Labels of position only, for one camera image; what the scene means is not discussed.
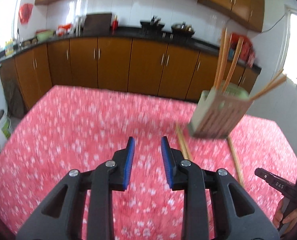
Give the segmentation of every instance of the white bucket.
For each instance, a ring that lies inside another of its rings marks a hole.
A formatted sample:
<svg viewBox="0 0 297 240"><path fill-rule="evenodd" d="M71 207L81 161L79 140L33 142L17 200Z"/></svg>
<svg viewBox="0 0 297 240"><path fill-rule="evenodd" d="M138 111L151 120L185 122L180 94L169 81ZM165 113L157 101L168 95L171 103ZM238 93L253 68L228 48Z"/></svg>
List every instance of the white bucket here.
<svg viewBox="0 0 297 240"><path fill-rule="evenodd" d="M3 109L0 110L0 128L8 139L13 132L12 124Z"/></svg>

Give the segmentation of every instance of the red bottle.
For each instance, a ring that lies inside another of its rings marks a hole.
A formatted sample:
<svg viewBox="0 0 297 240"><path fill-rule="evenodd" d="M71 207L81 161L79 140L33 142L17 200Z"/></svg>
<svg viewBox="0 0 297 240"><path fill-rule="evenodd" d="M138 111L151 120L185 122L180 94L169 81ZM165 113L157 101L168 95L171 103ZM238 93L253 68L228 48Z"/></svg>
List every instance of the red bottle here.
<svg viewBox="0 0 297 240"><path fill-rule="evenodd" d="M118 20L117 20L117 15L114 17L114 20L112 22L112 29L115 31L118 27Z"/></svg>

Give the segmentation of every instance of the black countertop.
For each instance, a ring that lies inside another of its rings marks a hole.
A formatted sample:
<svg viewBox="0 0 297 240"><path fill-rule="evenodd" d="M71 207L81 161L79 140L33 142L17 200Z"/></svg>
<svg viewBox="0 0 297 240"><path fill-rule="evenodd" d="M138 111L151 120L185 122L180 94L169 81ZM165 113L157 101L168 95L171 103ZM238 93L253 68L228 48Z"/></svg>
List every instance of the black countertop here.
<svg viewBox="0 0 297 240"><path fill-rule="evenodd" d="M108 33L103 33L103 32L96 33L96 31L94 31L92 33L83 33L80 36L77 36L76 34L73 34L73 35L69 34L63 37L52 37L46 41L42 41L36 44L26 46L20 50L15 51L13 54L9 56L5 56L5 53L4 54L0 53L0 63L2 63L4 60L14 57L15 55L18 55L24 51L27 51L29 49L32 49L44 43L50 43L54 41L61 41L61 40L72 39L72 38L81 38L81 37L124 37L124 38L146 39L146 40L170 43L184 48L201 51L214 56L219 55L219 47L209 44L202 40L198 40L194 38L184 38L177 35L172 35L172 33L170 32L157 33L152 31L144 31L141 28L119 27L116 31L114 32L110 31ZM242 67L249 68L248 66L245 65L245 62L243 61L239 60L238 64ZM253 67L251 69L257 74L260 74L261 72L261 68L255 64L253 64Z"/></svg>

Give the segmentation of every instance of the chopstick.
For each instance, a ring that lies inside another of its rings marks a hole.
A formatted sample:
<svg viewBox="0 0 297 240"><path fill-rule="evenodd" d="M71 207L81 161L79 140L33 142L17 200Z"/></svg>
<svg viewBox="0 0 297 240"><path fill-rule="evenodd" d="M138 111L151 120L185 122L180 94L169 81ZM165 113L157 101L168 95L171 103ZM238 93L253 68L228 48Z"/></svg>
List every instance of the chopstick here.
<svg viewBox="0 0 297 240"><path fill-rule="evenodd" d="M223 55L222 55L222 59L221 59L219 76L217 78L217 83L216 83L216 87L215 87L216 90L219 90L220 85L221 85L222 80L223 80L223 76L224 76L224 72L225 72L225 68L226 68L226 63L228 61L228 56L229 56L231 37L232 37L232 35L230 36L230 38L228 38L227 36L224 38Z"/></svg>
<svg viewBox="0 0 297 240"><path fill-rule="evenodd" d="M187 142L184 138L184 135L183 135L183 131L181 130L180 126L178 124L176 124L176 134L177 134L177 138L178 138L178 141L179 141L179 144L180 144L180 148L181 148L181 152L183 154L183 157L185 160L190 160L191 162L193 161L193 157L192 157L192 154L191 154L191 151L187 145Z"/></svg>
<svg viewBox="0 0 297 240"><path fill-rule="evenodd" d="M220 67L221 67L221 61L223 56L223 48L224 48L224 41L227 34L227 28L222 29L222 35L221 35L221 45L220 45L220 52L219 52L219 58L217 60L217 68L216 68L216 74L214 79L214 87L216 87L217 79L219 77Z"/></svg>
<svg viewBox="0 0 297 240"><path fill-rule="evenodd" d="M235 51L234 57L233 57L233 61L232 61L232 64L231 64L230 71L228 73L228 76L227 76L227 78L225 80L225 83L224 83L224 86L222 88L222 93L225 92L226 88L228 87L228 85L230 83L231 77L232 77L233 72L234 72L234 69L236 67L236 63L238 62L238 59L239 59L239 56L240 56L240 53L241 53L243 41L244 41L244 38L243 37L240 37L239 38L239 41L238 41L238 45L236 47L236 51Z"/></svg>
<svg viewBox="0 0 297 240"><path fill-rule="evenodd" d="M228 141L228 145L230 147L231 154L232 154L232 157L233 157L233 160L235 163L236 171L238 173L239 183L242 187L244 187L244 178L243 178L241 164L240 164L239 157L236 153L236 150L234 148L234 145L233 145L233 142L232 142L232 139L230 136L227 137L227 141Z"/></svg>
<svg viewBox="0 0 297 240"><path fill-rule="evenodd" d="M279 77L280 74L282 74L282 72L284 71L283 68L281 68L277 73L276 75L274 76L274 78L264 87L264 88L267 88L269 87L270 85L272 85L274 83L274 81L276 81L276 79Z"/></svg>
<svg viewBox="0 0 297 240"><path fill-rule="evenodd" d="M256 99L258 99L259 97L265 95L266 93L270 92L271 90L273 90L274 88L276 88L277 86L279 86L280 84L284 83L287 80L286 76L283 76L282 78L280 78L278 81L271 83L271 85L266 86L265 88L263 88L260 92L258 92L256 95L252 96L250 98L251 101L254 101Z"/></svg>

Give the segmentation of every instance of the red tablecloth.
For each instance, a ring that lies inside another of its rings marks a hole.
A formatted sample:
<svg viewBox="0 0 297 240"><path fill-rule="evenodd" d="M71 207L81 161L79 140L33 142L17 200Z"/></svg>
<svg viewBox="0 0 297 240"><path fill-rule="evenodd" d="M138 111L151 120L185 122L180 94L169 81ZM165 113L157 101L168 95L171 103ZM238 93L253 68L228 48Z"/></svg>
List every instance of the red tablecloth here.
<svg viewBox="0 0 297 240"><path fill-rule="evenodd" d="M185 127L195 106L106 90L54 87L26 115L2 152L1 219L17 232L70 169L96 168L133 136L136 146L130 186L126 192L113 193L115 239L180 239L183 192L169 189L160 141L166 135L170 146L179 148L175 123ZM185 136L201 168L215 171L223 167L237 178L226 141L190 138L187 131ZM247 192L272 218L281 195L256 177L254 170L263 167L294 182L295 154L272 121L245 116L231 137Z"/></svg>

